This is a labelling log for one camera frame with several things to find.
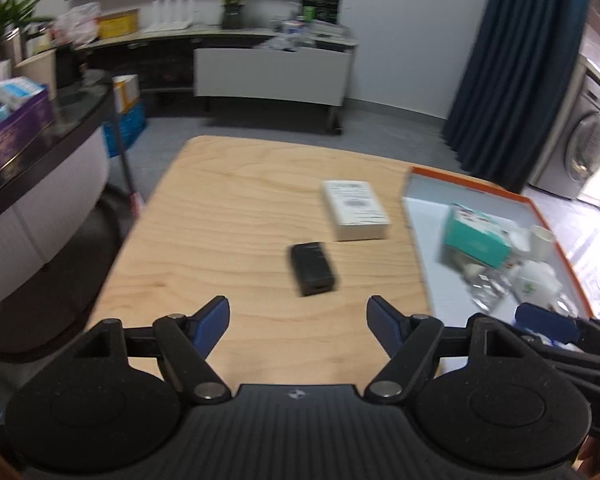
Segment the dark blue curtain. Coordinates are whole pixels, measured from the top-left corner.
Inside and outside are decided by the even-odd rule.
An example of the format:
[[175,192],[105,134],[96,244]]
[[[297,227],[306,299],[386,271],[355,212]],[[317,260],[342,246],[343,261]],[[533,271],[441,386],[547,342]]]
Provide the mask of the dark blue curtain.
[[442,130],[460,166],[520,191],[576,65],[590,0],[488,0]]

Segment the orange white shallow tray box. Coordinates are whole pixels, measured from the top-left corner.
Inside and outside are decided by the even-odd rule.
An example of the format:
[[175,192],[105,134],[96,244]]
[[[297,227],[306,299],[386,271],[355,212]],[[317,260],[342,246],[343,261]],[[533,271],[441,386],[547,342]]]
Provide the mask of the orange white shallow tray box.
[[414,168],[402,203],[431,313],[446,324],[479,312],[510,323],[524,301],[592,315],[566,254],[527,197]]

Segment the stainless steel thermos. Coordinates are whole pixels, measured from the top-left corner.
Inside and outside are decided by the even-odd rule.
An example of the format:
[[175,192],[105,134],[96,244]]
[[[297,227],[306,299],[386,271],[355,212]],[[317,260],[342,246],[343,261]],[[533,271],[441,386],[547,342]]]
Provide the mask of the stainless steel thermos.
[[19,27],[8,25],[5,28],[2,45],[5,56],[12,65],[18,65],[23,61],[22,33]]

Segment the purple patterned box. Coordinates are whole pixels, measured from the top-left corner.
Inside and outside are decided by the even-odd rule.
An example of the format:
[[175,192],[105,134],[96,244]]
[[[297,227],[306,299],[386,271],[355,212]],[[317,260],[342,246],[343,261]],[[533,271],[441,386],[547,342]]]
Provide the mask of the purple patterned box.
[[55,121],[48,91],[31,96],[0,122],[0,171]]

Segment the blue plastic bag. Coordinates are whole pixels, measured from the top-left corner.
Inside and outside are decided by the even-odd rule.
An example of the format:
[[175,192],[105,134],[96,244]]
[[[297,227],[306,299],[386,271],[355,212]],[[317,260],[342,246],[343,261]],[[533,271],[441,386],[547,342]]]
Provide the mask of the blue plastic bag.
[[[147,126],[144,103],[142,101],[136,102],[127,112],[119,116],[118,124],[123,147],[125,150],[128,150],[132,148],[137,138]],[[112,123],[104,122],[102,131],[104,132],[109,157],[117,157],[119,150]]]

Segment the white yellow cardboard box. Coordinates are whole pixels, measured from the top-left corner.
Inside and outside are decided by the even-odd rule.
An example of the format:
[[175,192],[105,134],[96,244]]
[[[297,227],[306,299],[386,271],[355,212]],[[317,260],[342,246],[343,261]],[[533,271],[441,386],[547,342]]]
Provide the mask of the white yellow cardboard box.
[[140,99],[140,85],[137,74],[113,76],[114,99],[118,114],[127,113]]

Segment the white power adapter box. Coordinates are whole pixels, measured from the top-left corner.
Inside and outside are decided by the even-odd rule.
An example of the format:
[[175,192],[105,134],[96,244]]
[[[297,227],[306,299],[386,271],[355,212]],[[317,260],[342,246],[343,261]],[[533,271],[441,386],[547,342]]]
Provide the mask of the white power adapter box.
[[338,242],[384,240],[391,221],[366,181],[327,180],[322,196]]

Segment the black power adapter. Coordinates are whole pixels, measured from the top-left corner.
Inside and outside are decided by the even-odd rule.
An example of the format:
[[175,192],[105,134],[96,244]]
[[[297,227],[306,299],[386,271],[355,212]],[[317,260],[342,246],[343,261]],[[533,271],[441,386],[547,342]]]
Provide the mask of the black power adapter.
[[336,288],[337,275],[322,243],[292,245],[288,258],[301,296],[314,296]]

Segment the white plug-in device lower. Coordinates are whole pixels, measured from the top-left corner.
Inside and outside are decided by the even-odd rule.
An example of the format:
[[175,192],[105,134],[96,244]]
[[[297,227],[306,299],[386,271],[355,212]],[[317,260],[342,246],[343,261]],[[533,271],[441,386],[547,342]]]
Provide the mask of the white plug-in device lower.
[[518,266],[512,291],[521,304],[526,302],[548,309],[562,292],[562,282],[548,263],[527,260]]

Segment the teal white bandage box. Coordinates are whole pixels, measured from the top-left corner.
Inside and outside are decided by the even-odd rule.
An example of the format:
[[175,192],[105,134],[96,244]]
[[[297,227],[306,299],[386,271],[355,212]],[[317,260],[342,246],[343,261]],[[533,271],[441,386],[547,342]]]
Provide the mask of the teal white bandage box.
[[512,253],[512,245],[498,222],[458,203],[450,206],[442,242],[491,268],[499,268]]

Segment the black green display box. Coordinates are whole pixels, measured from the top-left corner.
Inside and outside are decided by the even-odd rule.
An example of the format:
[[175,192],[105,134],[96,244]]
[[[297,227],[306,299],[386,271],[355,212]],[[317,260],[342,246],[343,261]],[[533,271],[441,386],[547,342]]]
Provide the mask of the black green display box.
[[302,16],[307,22],[339,23],[341,0],[300,0]]

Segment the white plastic bag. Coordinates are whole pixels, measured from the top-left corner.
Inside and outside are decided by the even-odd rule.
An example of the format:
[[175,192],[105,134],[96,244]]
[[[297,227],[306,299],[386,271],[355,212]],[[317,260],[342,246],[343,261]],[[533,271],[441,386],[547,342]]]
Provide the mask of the white plastic bag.
[[84,46],[98,38],[98,20],[102,14],[98,2],[89,2],[75,6],[53,22],[53,34],[56,44]]

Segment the silver washing machine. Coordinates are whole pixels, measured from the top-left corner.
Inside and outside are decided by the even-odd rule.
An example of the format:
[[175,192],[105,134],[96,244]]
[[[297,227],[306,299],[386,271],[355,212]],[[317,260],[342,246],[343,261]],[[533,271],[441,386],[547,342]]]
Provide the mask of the silver washing machine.
[[578,57],[528,185],[575,200],[600,171],[600,68]]

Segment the white tv console cabinet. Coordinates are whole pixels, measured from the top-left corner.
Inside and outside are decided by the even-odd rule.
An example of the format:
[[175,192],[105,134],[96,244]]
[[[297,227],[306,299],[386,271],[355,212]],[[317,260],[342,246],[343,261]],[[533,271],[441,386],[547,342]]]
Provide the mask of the white tv console cabinet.
[[342,133],[341,112],[358,43],[326,32],[266,28],[141,30],[79,47],[88,67],[138,76],[144,93],[311,104],[326,110],[326,131]]

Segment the white wifi router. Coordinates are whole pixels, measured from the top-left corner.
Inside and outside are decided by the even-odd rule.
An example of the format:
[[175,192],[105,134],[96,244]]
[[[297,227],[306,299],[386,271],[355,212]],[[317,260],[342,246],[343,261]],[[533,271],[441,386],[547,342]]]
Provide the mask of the white wifi router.
[[195,21],[196,0],[154,0],[144,32],[178,32]]

